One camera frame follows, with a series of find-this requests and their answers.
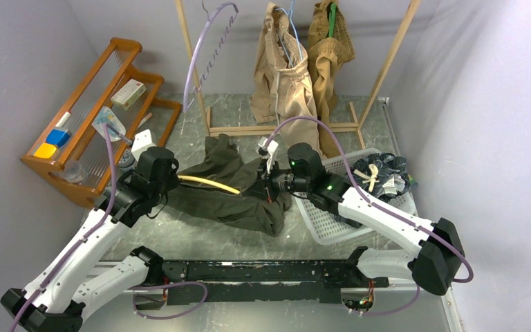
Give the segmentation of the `wooden hanger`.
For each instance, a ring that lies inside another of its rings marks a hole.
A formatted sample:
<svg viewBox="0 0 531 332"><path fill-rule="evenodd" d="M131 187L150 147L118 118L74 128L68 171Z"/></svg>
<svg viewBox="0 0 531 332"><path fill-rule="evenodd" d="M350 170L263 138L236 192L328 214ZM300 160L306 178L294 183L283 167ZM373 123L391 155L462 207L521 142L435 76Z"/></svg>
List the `wooden hanger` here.
<svg viewBox="0 0 531 332"><path fill-rule="evenodd" d="M229 192L230 194L239 195L241 193L241 191L236 189L236 188L233 188L233 187L230 187L228 185L225 185L225 184L222 184L222 183L210 180L210 179L206 179L206 178L199 178L199 177L196 177L196 176L187 176L187 175L178 175L178 178L180 180L182 180L182 181L189 181L189 182L201 183L201 184L204 184L204 185L209 185L211 187L215 187L215 188L218 188L220 190L224 190L226 192Z"/></svg>

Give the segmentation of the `olive green shorts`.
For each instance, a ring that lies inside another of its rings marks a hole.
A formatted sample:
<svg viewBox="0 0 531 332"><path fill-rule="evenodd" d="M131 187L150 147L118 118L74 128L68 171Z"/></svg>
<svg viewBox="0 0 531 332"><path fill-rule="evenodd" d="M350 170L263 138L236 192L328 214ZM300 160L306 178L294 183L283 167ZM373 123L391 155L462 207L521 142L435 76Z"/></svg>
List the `olive green shorts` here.
<svg viewBox="0 0 531 332"><path fill-rule="evenodd" d="M179 174L215 181L240 192L233 194L211 185L185 181L168 193L167 205L184 214L233 228L279 236L285 213L292 206L290 196L280 194L268 201L246 194L257 182L261 159L244 162L237 146L225 134L206 137L204 147L203 161Z"/></svg>

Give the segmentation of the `dark shark print shorts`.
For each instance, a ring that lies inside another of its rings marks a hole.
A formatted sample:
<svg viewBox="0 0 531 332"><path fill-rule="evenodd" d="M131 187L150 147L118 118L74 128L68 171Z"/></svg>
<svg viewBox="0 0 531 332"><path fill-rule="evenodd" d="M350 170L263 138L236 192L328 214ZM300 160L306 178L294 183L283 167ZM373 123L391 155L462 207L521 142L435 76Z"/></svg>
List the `dark shark print shorts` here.
<svg viewBox="0 0 531 332"><path fill-rule="evenodd" d="M357 160L351 171L355 182L367 193L388 203L411 187L407 159L392 153L376 153Z"/></svg>

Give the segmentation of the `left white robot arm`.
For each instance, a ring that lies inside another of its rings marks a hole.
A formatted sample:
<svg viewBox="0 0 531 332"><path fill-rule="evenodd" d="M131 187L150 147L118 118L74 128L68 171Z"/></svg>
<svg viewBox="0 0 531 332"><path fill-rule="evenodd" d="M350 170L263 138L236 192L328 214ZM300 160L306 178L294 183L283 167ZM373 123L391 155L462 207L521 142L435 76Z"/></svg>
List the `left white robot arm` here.
<svg viewBox="0 0 531 332"><path fill-rule="evenodd" d="M137 167L108 187L84 225L56 259L23 288L10 288L0 304L27 331L79 331L101 306L123 291L164 284L163 259L140 246L119 263L87 279L102 255L140 217L167 199L179 180L174 153L164 147L140 150Z"/></svg>

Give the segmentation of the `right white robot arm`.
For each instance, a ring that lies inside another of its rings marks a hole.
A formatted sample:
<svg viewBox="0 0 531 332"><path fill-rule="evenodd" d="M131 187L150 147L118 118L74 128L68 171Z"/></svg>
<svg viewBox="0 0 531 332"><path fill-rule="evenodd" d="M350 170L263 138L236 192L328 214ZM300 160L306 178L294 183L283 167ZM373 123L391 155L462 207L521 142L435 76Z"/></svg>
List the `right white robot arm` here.
<svg viewBox="0 0 531 332"><path fill-rule="evenodd" d="M361 249L345 269L347 281L363 286L376 277L410 279L433 295L445 295L466 263L456 226L448 219L434 222L406 213L367 194L347 177L329 172L306 143L288 150L288 169L278 166L277 143L259 143L262 157L258 187L265 198L295 194L333 216L344 217L376 231L399 245L397 250Z"/></svg>

